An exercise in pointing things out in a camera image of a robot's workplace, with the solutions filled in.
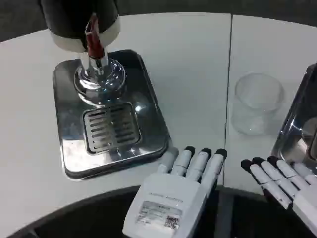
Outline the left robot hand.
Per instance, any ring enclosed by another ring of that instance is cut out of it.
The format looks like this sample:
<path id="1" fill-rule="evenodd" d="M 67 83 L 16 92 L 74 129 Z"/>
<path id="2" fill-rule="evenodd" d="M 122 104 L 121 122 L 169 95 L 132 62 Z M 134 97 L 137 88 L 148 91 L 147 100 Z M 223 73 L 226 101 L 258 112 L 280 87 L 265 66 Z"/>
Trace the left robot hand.
<path id="1" fill-rule="evenodd" d="M 217 185 L 227 151 L 193 146 L 169 148 L 156 172 L 146 177 L 126 214 L 129 238 L 191 238 Z"/>

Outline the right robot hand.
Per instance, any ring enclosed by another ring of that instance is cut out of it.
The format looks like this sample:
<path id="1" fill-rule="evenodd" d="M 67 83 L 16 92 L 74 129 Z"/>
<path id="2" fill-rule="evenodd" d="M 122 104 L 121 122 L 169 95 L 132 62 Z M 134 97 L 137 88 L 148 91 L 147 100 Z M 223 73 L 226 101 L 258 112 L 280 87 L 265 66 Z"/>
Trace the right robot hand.
<path id="1" fill-rule="evenodd" d="M 274 155 L 266 160 L 244 159 L 241 167 L 261 188 L 263 195 L 294 214 L 317 235 L 317 176 L 303 163 L 288 163 Z"/>

